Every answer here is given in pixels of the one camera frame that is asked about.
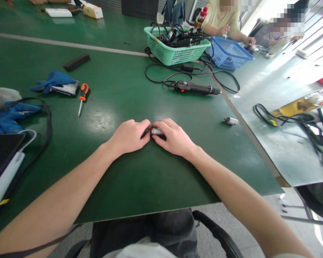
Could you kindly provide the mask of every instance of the gray cloth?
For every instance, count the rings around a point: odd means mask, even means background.
[[[279,37],[270,36],[270,32],[272,29],[271,23],[264,25],[255,35],[256,45],[264,46],[265,48],[269,48],[270,40],[277,40]]]
[[[150,236],[177,257],[198,258],[197,234],[191,209],[100,222],[105,232],[97,257]]]

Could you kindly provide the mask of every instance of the white power bank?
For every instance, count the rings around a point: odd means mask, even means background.
[[[12,179],[17,173],[20,164],[22,163],[25,154],[23,152],[17,152],[14,157],[11,159],[11,162],[7,165],[6,169],[0,176],[0,202],[5,195],[5,192],[9,185],[11,184]]]
[[[68,9],[55,9],[55,8],[46,8],[46,13],[50,17],[72,17],[72,13]]]

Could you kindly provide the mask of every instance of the electric screwdriver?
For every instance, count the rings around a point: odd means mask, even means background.
[[[173,87],[175,90],[179,92],[196,92],[204,95],[221,94],[220,89],[216,89],[211,86],[202,86],[202,85],[194,84],[191,82],[184,82],[184,81],[175,82],[173,85],[170,85],[169,87]]]

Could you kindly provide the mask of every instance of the gray pants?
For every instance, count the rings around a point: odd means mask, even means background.
[[[177,257],[197,258],[197,235],[190,209],[155,213],[95,223],[97,258],[150,236]]]

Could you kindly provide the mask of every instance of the blue plastic basket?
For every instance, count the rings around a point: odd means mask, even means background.
[[[236,41],[212,37],[214,56],[212,57],[217,67],[236,70],[255,58]],[[213,49],[209,49],[209,55],[213,55]]]

